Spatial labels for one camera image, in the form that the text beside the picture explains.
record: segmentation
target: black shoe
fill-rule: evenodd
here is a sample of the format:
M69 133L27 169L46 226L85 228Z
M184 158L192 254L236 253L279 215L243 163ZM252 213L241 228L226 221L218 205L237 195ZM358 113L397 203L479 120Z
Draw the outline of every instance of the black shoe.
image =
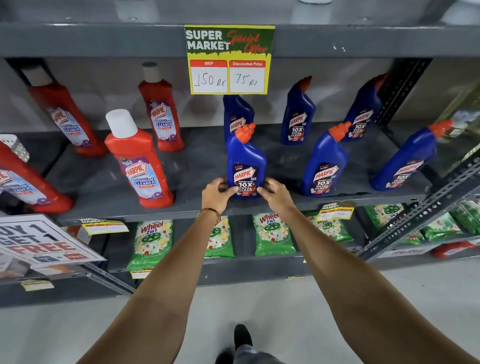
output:
M252 337L245 325L238 324L235 326L235 330L233 330L233 342L235 343L235 351L243 344L253 346Z
M233 355L230 350L223 350L216 357L215 364L233 364Z

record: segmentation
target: gray floor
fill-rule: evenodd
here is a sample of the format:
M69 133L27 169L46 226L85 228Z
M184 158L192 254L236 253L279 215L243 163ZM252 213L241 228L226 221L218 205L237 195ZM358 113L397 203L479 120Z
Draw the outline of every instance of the gray floor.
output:
M385 276L434 325L480 358L480 260L391 270ZM75 363L126 299L0 310L0 363ZM312 278L197 289L176 363L212 364L236 323L286 363L360 363Z

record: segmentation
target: green detergent packet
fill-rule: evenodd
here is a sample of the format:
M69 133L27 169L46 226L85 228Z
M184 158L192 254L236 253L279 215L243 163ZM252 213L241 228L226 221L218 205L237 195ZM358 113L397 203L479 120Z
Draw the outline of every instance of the green detergent packet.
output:
M434 242L436 240L452 235L461 235L462 230L455 224L449 213L440 216L434 222L420 229L425 238Z
M278 214L267 212L252 215L257 235L256 256L295 254L288 226Z
M173 221L140 221L127 271L152 269L172 248Z
M364 208L377 230L380 230L386 223L405 210L402 204L364 206ZM419 245L422 240L423 235L416 231L409 237L401 239L401 242Z
M222 216L220 222L214 226L210 234L205 258L212 258L214 256L224 258L234 257L228 216Z
M480 200L462 201L450 214L472 234L480 234Z
M328 235L337 243L351 242L353 238L343 225L342 220L333 218L331 220L317 221L319 210L302 211L302 214L325 235Z

